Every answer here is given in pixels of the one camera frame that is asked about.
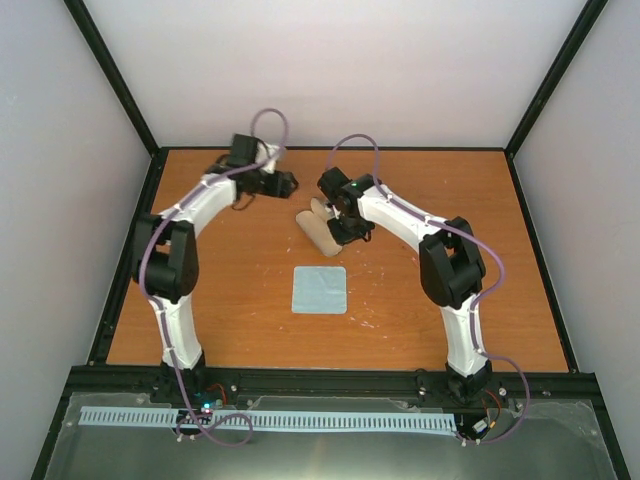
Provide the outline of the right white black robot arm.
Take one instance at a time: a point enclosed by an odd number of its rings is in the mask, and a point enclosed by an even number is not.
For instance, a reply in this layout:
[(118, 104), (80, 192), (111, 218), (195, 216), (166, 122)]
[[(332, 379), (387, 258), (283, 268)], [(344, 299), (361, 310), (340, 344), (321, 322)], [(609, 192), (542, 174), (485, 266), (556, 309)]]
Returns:
[(487, 385), (492, 366), (478, 309), (486, 267), (469, 223), (419, 210), (370, 174), (350, 179), (332, 167), (317, 185), (325, 199), (312, 211), (320, 214), (332, 246), (368, 242), (379, 226), (417, 253), (422, 289), (440, 308), (445, 326), (448, 389), (458, 402), (470, 401)]

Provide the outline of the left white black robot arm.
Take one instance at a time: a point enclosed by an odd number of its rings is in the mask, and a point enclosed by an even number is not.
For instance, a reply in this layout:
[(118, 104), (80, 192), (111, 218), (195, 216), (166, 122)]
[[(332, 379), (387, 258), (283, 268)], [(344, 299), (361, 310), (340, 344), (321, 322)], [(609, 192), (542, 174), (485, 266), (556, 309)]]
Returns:
[(223, 210), (244, 196), (288, 198), (298, 188), (294, 175), (277, 169), (284, 144), (236, 134), (196, 185), (158, 214), (144, 214), (134, 231), (131, 275), (156, 317), (163, 347), (162, 367), (175, 375), (172, 388), (186, 402), (208, 390), (204, 352), (197, 338), (192, 294), (199, 278), (197, 238)]

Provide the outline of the left black frame post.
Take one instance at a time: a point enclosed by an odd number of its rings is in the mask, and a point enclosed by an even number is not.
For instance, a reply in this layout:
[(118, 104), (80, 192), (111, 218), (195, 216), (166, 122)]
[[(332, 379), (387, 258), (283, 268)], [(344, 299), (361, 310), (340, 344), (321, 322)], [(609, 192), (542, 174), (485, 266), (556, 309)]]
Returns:
[(156, 157), (160, 147), (85, 2), (64, 0), (63, 3), (123, 107), (145, 150), (152, 158)]

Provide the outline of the right black frame post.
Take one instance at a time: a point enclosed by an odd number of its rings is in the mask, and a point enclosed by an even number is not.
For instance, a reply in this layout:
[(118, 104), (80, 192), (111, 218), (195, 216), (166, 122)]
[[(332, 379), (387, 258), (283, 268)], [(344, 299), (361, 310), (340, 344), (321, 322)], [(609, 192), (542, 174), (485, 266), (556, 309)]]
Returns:
[(554, 60), (547, 70), (543, 80), (537, 88), (516, 129), (507, 142), (504, 152), (508, 160), (513, 160), (537, 120), (541, 116), (546, 104), (559, 86), (565, 73), (575, 59), (583, 43), (595, 26), (601, 13), (607, 6), (607, 0), (588, 0), (584, 3), (580, 13), (573, 23), (569, 33), (559, 48)]

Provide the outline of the light blue cleaning cloth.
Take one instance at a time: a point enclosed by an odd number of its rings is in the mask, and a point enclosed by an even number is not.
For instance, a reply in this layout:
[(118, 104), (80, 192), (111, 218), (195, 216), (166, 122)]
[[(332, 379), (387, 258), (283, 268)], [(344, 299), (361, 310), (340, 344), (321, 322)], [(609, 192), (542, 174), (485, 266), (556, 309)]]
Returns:
[(297, 266), (293, 272), (291, 311), (296, 314), (347, 312), (347, 274), (344, 267)]

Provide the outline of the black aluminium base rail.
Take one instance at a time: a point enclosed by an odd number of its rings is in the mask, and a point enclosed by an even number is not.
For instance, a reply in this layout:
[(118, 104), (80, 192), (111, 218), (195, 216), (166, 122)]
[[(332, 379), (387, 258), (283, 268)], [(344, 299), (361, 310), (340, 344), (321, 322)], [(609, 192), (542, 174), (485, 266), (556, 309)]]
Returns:
[[(261, 396), (390, 398), (411, 406), (466, 407), (479, 404), (479, 394), (456, 398), (443, 372), (237, 369), (205, 367), (185, 376), (189, 400), (204, 402), (207, 395), (225, 392), (231, 405)], [(63, 394), (144, 393), (154, 402), (181, 404), (174, 373), (160, 367), (76, 366)]]

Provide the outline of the brown striped glasses case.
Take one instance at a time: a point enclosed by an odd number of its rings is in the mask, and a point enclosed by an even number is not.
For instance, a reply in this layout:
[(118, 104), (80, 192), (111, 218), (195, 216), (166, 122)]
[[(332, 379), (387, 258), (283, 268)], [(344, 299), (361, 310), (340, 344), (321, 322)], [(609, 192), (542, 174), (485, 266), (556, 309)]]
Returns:
[(295, 221), (307, 238), (326, 257), (334, 257), (342, 251), (333, 238), (328, 222), (335, 219), (333, 209), (327, 202), (312, 197), (310, 208), (299, 212)]

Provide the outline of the black frame post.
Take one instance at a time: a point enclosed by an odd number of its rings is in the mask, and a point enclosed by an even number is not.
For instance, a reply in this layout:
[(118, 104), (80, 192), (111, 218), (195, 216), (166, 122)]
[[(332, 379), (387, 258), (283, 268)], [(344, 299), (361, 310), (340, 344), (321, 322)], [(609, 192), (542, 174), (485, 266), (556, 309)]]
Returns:
[(145, 150), (152, 158), (156, 157), (160, 147), (85, 2), (64, 0), (63, 3), (123, 107)]
[(513, 160), (537, 120), (541, 116), (546, 104), (559, 86), (565, 73), (575, 59), (583, 43), (595, 26), (601, 13), (607, 6), (607, 0), (588, 0), (584, 3), (580, 13), (573, 23), (569, 33), (559, 48), (554, 60), (547, 70), (543, 80), (537, 88), (516, 129), (507, 142), (504, 152), (508, 160)]

